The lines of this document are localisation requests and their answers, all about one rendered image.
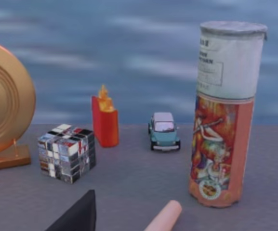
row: blue water background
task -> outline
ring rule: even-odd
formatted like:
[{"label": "blue water background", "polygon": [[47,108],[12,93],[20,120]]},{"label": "blue water background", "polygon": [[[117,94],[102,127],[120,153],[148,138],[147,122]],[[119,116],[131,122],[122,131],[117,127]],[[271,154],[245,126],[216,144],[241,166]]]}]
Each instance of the blue water background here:
[{"label": "blue water background", "polygon": [[34,124],[91,123],[102,84],[120,123],[155,111],[184,123],[193,121],[199,24],[209,20],[269,27],[253,122],[278,124],[275,0],[0,0],[0,44],[33,78]]}]

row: cube face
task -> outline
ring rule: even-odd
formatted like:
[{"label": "cube face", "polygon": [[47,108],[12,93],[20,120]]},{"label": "cube face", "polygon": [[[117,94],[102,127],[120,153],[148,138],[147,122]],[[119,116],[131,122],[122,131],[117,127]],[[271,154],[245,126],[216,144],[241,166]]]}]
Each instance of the cube face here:
[{"label": "cube face", "polygon": [[44,175],[74,183],[96,165],[94,133],[62,124],[38,138]]}]

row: bronze gong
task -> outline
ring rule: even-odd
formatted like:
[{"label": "bronze gong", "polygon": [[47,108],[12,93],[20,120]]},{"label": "bronze gong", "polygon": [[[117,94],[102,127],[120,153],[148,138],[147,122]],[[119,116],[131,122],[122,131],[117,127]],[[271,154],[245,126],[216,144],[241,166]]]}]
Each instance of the bronze gong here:
[{"label": "bronze gong", "polygon": [[0,46],[0,152],[27,130],[35,104],[35,89],[27,70]]}]

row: black pointed object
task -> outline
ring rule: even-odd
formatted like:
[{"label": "black pointed object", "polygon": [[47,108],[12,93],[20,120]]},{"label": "black pointed object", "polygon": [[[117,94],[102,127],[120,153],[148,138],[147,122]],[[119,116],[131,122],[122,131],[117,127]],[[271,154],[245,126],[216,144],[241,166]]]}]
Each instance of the black pointed object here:
[{"label": "black pointed object", "polygon": [[89,190],[46,231],[95,231],[96,195]]}]

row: wooden base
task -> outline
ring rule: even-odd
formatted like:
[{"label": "wooden base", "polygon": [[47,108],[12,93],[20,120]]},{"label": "wooden base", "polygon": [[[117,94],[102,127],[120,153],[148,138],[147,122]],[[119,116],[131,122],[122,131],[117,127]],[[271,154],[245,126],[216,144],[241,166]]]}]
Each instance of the wooden base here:
[{"label": "wooden base", "polygon": [[0,169],[29,165],[31,158],[27,145],[12,145],[0,152]]}]

